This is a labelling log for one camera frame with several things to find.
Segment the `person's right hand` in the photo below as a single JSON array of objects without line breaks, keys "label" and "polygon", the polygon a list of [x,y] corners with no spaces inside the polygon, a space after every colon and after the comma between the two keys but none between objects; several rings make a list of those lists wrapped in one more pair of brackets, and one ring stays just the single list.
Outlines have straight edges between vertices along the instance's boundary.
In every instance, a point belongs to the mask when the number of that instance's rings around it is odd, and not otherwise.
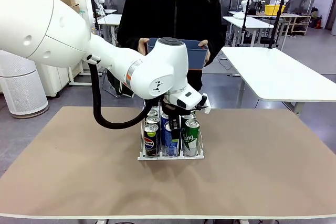
[{"label": "person's right hand", "polygon": [[138,52],[144,56],[147,54],[147,43],[149,40],[149,38],[140,38],[138,41]]}]

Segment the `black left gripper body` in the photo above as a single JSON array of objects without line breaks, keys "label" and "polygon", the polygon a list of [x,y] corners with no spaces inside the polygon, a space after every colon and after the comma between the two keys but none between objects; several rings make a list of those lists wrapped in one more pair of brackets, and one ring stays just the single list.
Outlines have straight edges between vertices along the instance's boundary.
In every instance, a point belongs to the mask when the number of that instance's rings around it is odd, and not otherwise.
[{"label": "black left gripper body", "polygon": [[161,99],[161,107],[162,107],[163,113],[165,113],[168,116],[183,115],[184,113],[183,108],[177,105],[168,103],[165,98]]}]

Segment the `person's left hand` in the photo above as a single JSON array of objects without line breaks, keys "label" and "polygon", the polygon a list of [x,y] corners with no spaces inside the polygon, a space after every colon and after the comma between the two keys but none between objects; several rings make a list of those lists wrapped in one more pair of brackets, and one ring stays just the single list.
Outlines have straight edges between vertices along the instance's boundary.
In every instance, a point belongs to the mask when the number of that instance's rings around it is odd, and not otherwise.
[{"label": "person's left hand", "polygon": [[199,47],[206,47],[207,48],[207,53],[206,53],[206,57],[205,57],[205,62],[204,62],[204,66],[206,66],[209,62],[210,56],[211,56],[211,52],[209,50],[209,46],[208,46],[208,40],[202,40],[199,42],[198,44]]}]

